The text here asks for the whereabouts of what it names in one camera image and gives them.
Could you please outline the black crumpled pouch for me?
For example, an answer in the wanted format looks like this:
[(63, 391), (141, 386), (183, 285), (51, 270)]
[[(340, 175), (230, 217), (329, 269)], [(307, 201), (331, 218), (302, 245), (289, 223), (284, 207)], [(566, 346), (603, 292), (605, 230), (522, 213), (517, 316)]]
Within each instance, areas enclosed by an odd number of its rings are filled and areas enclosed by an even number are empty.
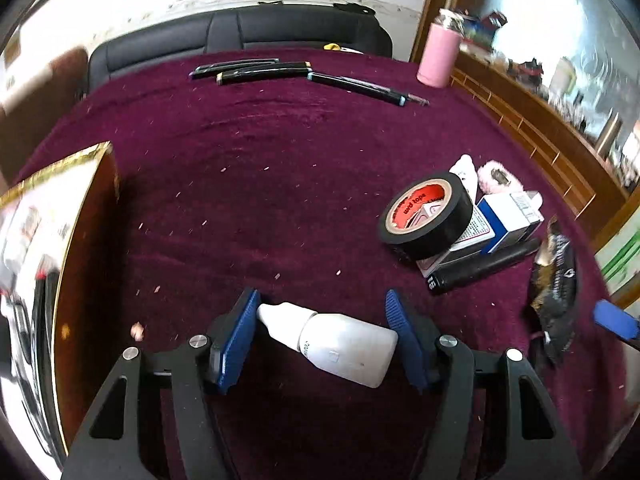
[(576, 334), (577, 260), (570, 238), (552, 217), (534, 259), (524, 318), (528, 358), (537, 372), (562, 364)]

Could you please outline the white bottle red label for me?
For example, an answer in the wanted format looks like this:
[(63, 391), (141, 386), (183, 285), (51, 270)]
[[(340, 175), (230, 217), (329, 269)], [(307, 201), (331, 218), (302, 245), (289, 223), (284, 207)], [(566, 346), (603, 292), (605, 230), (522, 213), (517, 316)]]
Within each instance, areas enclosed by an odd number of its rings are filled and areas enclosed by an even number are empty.
[(449, 171), (461, 180), (470, 199), (475, 202), (478, 191), (478, 177), (472, 157), (469, 154), (461, 155), (450, 167)]

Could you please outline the black tape roll red core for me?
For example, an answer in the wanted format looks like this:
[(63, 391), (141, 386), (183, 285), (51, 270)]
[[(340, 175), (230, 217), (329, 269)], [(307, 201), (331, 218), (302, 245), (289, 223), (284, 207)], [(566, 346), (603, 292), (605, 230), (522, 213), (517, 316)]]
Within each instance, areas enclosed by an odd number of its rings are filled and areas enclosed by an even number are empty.
[(473, 203), (460, 178), (440, 172), (405, 188), (378, 220), (378, 239), (413, 261), (438, 256), (468, 227)]

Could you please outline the black pen gold trim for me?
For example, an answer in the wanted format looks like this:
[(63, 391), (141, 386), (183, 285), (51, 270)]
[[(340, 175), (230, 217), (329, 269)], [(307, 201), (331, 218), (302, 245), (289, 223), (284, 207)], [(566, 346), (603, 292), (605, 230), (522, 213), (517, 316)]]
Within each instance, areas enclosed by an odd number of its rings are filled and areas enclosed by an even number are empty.
[(218, 86), (228, 84), (242, 84), (243, 82), (256, 82), (262, 80), (282, 78), (306, 78), (312, 73), (311, 62), (279, 62), (225, 70), (216, 76)]

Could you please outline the black leather headboard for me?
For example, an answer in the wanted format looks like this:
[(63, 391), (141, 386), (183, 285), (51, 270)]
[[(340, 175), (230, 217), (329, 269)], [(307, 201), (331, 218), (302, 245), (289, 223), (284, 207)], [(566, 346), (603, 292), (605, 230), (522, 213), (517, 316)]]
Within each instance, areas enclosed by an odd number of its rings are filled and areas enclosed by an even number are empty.
[(90, 55), (86, 90), (177, 58), (274, 48), (321, 49), (325, 44), (384, 58), (393, 55), (390, 34), (366, 6), (258, 4), (191, 14), (108, 40)]

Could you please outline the black pen far left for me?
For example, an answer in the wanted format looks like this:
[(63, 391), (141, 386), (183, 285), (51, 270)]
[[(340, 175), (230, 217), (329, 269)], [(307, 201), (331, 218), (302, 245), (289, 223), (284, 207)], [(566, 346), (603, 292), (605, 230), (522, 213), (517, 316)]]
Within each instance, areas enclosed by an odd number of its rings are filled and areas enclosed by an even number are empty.
[(240, 70), (241, 68), (265, 66), (276, 64), (278, 58), (243, 58), (242, 60), (218, 62), (213, 64), (200, 65), (195, 67), (189, 74), (191, 80), (200, 80), (210, 77), (216, 77), (218, 74), (228, 72), (229, 70)]

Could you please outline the white gold-edged storage box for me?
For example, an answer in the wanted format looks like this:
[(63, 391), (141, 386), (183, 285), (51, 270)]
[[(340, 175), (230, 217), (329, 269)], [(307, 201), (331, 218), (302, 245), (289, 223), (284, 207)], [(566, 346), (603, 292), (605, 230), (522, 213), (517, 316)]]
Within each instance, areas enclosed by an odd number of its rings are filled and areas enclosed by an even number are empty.
[(61, 478), (111, 367), (118, 199), (108, 142), (1, 196), (1, 447), (13, 463), (2, 478)]

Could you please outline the black cylinder tube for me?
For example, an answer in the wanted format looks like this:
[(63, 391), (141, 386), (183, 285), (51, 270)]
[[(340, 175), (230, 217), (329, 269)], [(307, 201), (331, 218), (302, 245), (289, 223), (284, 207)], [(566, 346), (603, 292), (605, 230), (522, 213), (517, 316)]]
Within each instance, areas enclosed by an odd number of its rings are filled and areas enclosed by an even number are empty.
[(425, 279), (427, 289), (433, 296), (440, 296), (453, 289), (475, 283), (514, 266), (533, 255), (540, 246), (541, 240), (533, 237), (525, 242), (498, 249), (491, 254), (478, 254), (460, 262), (442, 266)]

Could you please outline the small white plastic bottle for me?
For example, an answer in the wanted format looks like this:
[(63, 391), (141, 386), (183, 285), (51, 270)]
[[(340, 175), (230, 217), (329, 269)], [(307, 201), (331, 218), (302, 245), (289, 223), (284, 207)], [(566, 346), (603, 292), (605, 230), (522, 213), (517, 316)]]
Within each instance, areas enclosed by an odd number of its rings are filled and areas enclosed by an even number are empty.
[(257, 317), (272, 339), (319, 370), (369, 388), (382, 384), (398, 341), (389, 328), (290, 302), (261, 304)]

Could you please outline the blue white card box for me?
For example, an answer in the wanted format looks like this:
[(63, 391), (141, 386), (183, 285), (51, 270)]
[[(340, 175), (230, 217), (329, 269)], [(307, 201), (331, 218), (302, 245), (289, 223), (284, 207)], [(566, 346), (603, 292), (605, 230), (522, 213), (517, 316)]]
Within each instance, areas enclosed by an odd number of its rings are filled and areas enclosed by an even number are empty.
[(458, 240), (440, 255), (416, 265), (427, 278), (444, 266), (524, 242), (544, 221), (541, 206), (542, 196), (535, 191), (485, 195), (474, 206), (471, 221)]

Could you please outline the mirror over dresser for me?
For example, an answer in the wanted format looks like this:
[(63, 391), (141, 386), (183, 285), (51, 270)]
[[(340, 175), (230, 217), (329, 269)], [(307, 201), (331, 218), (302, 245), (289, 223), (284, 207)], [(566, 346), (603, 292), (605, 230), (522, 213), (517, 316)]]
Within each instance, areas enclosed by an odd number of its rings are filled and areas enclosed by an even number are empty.
[(584, 95), (588, 134), (596, 136), (615, 110), (622, 120), (616, 148), (625, 147), (639, 120), (639, 44), (610, 0), (458, 0), (458, 7), (476, 16), (504, 14), (492, 47), (515, 62), (541, 62), (545, 84), (562, 58), (570, 60), (570, 97)]

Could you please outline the pink thermos bottle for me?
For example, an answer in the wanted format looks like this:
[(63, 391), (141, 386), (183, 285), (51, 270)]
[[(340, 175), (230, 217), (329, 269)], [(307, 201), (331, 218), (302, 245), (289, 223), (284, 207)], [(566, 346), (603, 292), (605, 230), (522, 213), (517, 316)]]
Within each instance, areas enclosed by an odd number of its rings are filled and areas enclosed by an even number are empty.
[(463, 38), (462, 15), (440, 9), (428, 30), (416, 79), (432, 88), (444, 88), (456, 62)]

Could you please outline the wooden dresser with clutter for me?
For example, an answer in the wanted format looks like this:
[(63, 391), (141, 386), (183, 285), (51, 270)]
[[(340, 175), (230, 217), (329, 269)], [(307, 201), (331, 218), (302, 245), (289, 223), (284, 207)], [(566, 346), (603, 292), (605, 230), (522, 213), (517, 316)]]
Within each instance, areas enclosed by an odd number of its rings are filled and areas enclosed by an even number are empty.
[(467, 47), (458, 54), (450, 84), (472, 99), (506, 130), (573, 211), (600, 250), (639, 206), (639, 192), (627, 192), (613, 169), (579, 132), (484, 56)]

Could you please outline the dark red velvet bedspread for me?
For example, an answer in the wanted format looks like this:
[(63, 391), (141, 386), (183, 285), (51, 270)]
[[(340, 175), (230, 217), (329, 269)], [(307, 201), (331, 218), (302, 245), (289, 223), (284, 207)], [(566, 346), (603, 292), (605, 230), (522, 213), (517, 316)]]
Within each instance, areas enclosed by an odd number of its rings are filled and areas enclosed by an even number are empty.
[(99, 216), (82, 266), (87, 298), (63, 322), (63, 427), (73, 437), (142, 324), (145, 351), (174, 348), (228, 311), (243, 288), (274, 301), (383, 323), (396, 288), (446, 333), (485, 351), (526, 349), (530, 265), (432, 297), (414, 263), (385, 247), (378, 218), (393, 196), (461, 155), (495, 159), (540, 192), (572, 241), (579, 276), (574, 341), (546, 384), (585, 472), (610, 443), (624, 404), (620, 343), (592, 322), (606, 294), (588, 236), (564, 194), (464, 91), (416, 81), (410, 64), (306, 50), (322, 72), (419, 93), (393, 106), (299, 79), (221, 87), (193, 81), (196, 58), (122, 76), (89, 93), (24, 167), (47, 167), (110, 142), (119, 200)]

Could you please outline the black pen blue tip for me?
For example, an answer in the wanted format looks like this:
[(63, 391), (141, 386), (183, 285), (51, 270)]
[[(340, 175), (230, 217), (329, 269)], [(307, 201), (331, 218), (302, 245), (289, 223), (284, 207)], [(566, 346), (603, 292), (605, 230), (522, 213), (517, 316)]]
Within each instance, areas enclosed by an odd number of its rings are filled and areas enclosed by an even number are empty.
[(413, 102), (420, 106), (430, 105), (429, 100), (421, 98), (420, 96), (400, 92), (392, 88), (380, 86), (379, 84), (372, 84), (372, 82), (369, 81), (342, 76), (332, 76), (318, 72), (309, 73), (307, 79), (315, 84), (323, 84), (330, 88), (357, 93), (360, 94), (360, 96), (367, 96), (368, 98), (376, 99), (388, 104), (394, 104), (399, 107), (405, 106), (408, 102)]

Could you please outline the brown wooden nightstand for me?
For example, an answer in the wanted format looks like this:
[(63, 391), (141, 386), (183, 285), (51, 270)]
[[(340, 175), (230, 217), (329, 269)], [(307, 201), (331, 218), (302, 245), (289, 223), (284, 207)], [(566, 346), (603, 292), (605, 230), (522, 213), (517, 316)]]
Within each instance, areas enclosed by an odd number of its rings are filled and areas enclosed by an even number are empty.
[(27, 159), (84, 93), (88, 52), (58, 56), (1, 104), (1, 175), (14, 181)]

